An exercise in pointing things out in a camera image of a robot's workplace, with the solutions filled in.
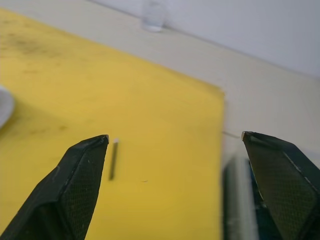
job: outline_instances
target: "yellow cutting board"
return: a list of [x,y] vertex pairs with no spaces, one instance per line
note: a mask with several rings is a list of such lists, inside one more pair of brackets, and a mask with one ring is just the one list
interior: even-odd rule
[[221,238],[218,88],[4,9],[0,34],[16,99],[0,130],[0,232],[68,147],[109,134],[115,177],[110,144],[87,240]]

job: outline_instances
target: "white wall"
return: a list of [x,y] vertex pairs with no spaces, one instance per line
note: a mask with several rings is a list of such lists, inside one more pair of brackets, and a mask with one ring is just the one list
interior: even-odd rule
[[[93,0],[140,16],[142,0]],[[320,0],[166,0],[168,25],[320,77]]]

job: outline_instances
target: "white plate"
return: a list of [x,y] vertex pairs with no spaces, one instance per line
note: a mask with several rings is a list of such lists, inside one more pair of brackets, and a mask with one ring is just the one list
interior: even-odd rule
[[15,108],[15,100],[3,86],[0,86],[0,128],[9,120]]

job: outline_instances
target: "clear drinking glass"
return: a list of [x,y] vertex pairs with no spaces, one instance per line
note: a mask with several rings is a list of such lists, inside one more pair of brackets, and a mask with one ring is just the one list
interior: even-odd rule
[[166,17],[164,0],[144,0],[142,7],[142,27],[150,32],[160,32]]

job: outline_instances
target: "white table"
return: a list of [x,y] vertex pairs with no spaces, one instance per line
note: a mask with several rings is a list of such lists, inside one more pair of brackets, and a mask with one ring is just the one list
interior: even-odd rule
[[85,0],[0,0],[0,7],[221,87],[225,160],[243,130],[320,153],[319,79],[170,29],[144,31],[139,19]]

